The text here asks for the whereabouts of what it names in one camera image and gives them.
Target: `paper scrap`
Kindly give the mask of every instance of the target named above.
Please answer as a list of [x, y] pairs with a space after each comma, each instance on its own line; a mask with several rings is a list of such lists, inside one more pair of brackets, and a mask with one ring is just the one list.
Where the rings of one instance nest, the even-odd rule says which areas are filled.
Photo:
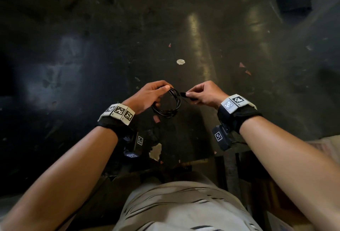
[[159, 156], [162, 153], [162, 144], [158, 143], [156, 146], [152, 147], [152, 150], [149, 152], [149, 157], [154, 159], [155, 161], [159, 161]]
[[178, 59], [176, 62], [177, 62], [179, 65], [185, 64], [185, 61], [184, 61], [183, 59]]
[[155, 121], [155, 123], [159, 123], [160, 122], [158, 115], [154, 115], [153, 116], [153, 120]]

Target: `person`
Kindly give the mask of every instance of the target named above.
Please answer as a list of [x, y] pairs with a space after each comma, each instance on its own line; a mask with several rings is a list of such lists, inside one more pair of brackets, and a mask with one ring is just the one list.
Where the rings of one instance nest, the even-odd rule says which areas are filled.
[[[122, 104], [143, 112], [170, 87], [146, 84]], [[194, 104], [221, 108], [229, 96], [207, 81], [186, 93]], [[340, 230], [340, 168], [322, 152], [255, 114], [239, 132], [271, 177], [318, 230]], [[95, 127], [25, 192], [2, 231], [55, 230], [89, 196], [118, 138]], [[131, 194], [114, 230], [261, 230], [240, 201], [213, 184], [177, 181]]]

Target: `metal floor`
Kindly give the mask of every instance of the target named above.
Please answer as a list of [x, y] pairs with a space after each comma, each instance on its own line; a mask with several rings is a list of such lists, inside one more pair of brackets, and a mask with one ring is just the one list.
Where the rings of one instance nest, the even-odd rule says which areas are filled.
[[[160, 79], [179, 91], [213, 80], [304, 140], [339, 134], [339, 1], [312, 0], [292, 25], [275, 0], [0, 0], [16, 84], [0, 98], [1, 194], [25, 190], [108, 105]], [[214, 109], [184, 102], [161, 123], [165, 164], [222, 154]]]

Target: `hand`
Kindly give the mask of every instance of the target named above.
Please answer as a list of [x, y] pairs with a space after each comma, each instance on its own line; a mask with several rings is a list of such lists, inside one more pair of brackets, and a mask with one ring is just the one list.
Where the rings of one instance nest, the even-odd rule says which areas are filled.
[[156, 102], [159, 106], [160, 97], [173, 86], [166, 81], [155, 81], [145, 84], [135, 95], [125, 100], [122, 104], [131, 108], [136, 114], [140, 114]]
[[198, 100], [191, 101], [191, 104], [207, 105], [218, 109], [228, 95], [224, 93], [212, 81], [206, 81], [196, 85], [186, 92], [188, 98], [196, 98]]

